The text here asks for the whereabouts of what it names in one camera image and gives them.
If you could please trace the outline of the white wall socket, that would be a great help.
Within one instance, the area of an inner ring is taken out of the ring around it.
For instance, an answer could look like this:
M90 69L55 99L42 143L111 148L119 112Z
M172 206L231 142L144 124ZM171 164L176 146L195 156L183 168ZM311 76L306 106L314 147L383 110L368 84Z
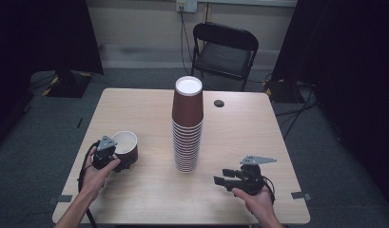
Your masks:
M176 11L196 13L198 2L196 0L176 0Z

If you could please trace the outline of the person's left hand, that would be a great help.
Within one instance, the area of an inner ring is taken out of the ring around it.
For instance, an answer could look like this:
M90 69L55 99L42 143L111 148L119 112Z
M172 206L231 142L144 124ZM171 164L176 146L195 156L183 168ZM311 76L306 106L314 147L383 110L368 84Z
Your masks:
M92 164L92 156L96 152L96 147L93 146L88 154L88 159L84 165L82 189L78 195L84 203L91 204L96 200L99 191L105 184L108 174L115 169L120 163L119 159L112 160L107 166L102 169L96 169Z

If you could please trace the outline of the single brown paper cup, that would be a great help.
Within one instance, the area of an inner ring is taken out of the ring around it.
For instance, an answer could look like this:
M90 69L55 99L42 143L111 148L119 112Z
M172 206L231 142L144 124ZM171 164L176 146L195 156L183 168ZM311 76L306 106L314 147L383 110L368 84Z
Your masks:
M138 160L138 138L131 131L120 131L112 139L117 142L115 155L122 162L135 163Z

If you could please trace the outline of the black stand base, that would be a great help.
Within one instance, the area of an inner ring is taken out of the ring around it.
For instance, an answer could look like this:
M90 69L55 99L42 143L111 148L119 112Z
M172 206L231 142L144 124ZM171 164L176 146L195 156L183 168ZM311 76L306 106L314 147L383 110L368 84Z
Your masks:
M264 89L273 103L295 104L299 101L295 87L288 83L267 81Z
M43 95L58 98L82 98L91 79L91 73L56 70L53 80Z

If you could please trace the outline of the person's right hand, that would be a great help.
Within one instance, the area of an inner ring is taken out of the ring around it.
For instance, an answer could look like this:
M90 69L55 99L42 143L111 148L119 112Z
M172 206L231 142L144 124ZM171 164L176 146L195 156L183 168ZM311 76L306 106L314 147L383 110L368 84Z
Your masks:
M268 221L275 217L271 194L266 187L263 187L255 196L248 195L244 190L239 188L233 188L232 193L244 201L247 210L251 212L257 220Z

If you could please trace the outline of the grey tape strip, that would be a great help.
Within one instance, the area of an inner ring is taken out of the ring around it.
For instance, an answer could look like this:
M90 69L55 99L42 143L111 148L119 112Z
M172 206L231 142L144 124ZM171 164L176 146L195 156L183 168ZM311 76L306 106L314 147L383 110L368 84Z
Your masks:
M48 204L56 205L58 202L71 202L72 195L59 195L57 197L50 197Z
M297 200L297 199L304 199L304 200L311 200L312 196L308 193L303 193L302 191L300 192L292 192L291 193L292 199Z

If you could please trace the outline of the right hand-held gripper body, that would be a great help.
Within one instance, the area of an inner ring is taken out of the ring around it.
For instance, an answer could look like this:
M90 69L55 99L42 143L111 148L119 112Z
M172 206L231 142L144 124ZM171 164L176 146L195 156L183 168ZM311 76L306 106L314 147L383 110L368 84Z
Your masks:
M243 176L238 180L238 187L251 196L257 195L263 187L275 194L273 182L262 175L260 165L275 162L276 159L247 155L240 161Z

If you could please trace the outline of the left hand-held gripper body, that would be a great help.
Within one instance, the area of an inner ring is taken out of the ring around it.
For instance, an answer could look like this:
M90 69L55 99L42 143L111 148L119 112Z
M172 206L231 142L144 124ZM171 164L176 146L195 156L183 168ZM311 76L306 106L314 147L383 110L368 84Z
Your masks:
M113 154L116 149L117 142L111 139L109 136L104 135L101 140L96 144L96 151L93 155L92 165L96 169L102 169L106 167L112 160Z

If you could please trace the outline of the black folding chair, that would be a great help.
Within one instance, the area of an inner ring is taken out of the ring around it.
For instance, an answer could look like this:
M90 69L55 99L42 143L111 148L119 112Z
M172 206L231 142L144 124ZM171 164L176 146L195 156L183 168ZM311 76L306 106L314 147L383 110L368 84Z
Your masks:
M191 74L198 70L241 81L244 91L259 49L251 32L212 22L197 24L193 29L194 49Z

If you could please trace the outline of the black curtain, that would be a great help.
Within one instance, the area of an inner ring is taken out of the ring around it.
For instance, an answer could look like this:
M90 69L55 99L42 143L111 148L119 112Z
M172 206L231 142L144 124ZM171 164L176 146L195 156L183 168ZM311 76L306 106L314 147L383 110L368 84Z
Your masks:
M87 0L0 0L0 142L32 99L31 76L102 74Z
M315 86L389 204L389 0L297 0L272 78Z

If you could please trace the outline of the stack of brown paper cups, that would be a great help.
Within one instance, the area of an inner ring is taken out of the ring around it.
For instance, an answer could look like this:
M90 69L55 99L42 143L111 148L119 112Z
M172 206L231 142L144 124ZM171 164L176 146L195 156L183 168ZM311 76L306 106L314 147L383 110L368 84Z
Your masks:
M174 160L181 172L197 166L204 122L203 84L193 76L176 81L172 105Z

